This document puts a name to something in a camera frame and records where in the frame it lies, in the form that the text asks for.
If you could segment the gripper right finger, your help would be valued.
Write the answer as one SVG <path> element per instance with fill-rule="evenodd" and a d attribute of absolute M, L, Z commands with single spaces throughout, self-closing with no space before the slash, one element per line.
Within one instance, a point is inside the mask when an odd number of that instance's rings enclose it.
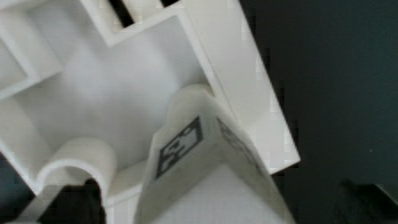
<path fill-rule="evenodd" d="M 398 185 L 341 181 L 332 224 L 398 224 Z"/>

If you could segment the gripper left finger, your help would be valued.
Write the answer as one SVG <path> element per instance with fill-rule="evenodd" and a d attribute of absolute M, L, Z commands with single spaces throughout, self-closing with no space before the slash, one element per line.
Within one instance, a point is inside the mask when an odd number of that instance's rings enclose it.
<path fill-rule="evenodd" d="M 87 179 L 81 185 L 47 189 L 10 224 L 106 224 L 95 180 Z"/>

